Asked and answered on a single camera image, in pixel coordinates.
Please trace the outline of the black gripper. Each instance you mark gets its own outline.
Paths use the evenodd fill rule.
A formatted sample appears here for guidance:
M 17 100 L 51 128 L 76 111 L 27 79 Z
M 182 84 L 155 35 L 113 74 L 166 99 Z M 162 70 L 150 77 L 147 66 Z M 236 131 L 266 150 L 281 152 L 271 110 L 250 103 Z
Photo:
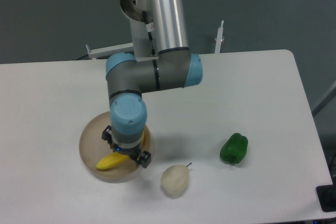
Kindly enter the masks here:
M 132 160 L 135 160 L 138 166 L 142 168 L 147 168 L 152 160 L 152 155 L 148 151 L 141 151 L 142 141 L 139 141 L 135 146 L 131 148 L 122 147 L 113 141 L 111 125 L 108 125 L 102 132 L 102 137 L 106 141 L 110 148 L 119 154 L 129 156 Z

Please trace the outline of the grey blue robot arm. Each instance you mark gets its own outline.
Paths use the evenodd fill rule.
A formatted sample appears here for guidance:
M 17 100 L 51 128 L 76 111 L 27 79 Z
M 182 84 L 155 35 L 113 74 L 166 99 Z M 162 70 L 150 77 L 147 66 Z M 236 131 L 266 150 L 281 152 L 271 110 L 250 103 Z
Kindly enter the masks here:
M 190 52 L 182 0 L 130 0 L 131 10 L 142 21 L 153 21 L 149 35 L 156 58 L 138 61 L 134 54 L 119 52 L 106 62 L 110 121 L 102 138 L 110 148 L 147 167 L 151 153 L 141 149 L 147 119 L 142 94 L 200 84 L 199 55 Z

